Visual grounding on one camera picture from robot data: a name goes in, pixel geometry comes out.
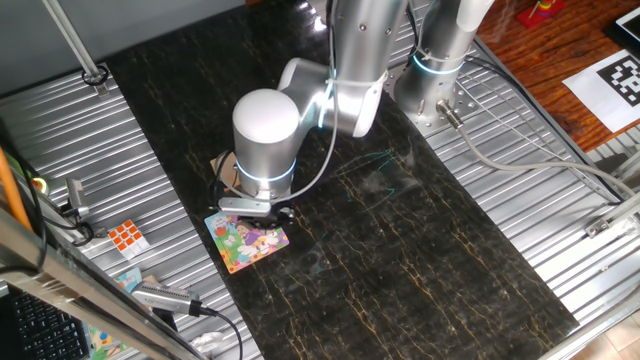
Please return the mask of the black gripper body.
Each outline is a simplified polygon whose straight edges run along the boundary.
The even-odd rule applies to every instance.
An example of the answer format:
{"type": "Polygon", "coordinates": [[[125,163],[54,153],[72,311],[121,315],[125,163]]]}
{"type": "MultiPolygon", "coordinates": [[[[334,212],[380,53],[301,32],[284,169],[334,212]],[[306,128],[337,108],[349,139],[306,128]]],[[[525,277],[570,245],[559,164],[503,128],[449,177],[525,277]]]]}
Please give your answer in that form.
{"type": "Polygon", "coordinates": [[[265,226],[264,230],[272,230],[272,229],[276,229],[278,227],[281,226],[277,226],[275,224],[275,215],[274,215],[274,210],[277,206],[285,206],[285,205],[280,205],[280,204],[276,204],[273,205],[271,207],[271,209],[269,210],[269,213],[265,216],[250,216],[249,218],[253,218],[257,221],[259,221],[261,224],[263,224],[265,226]]]}

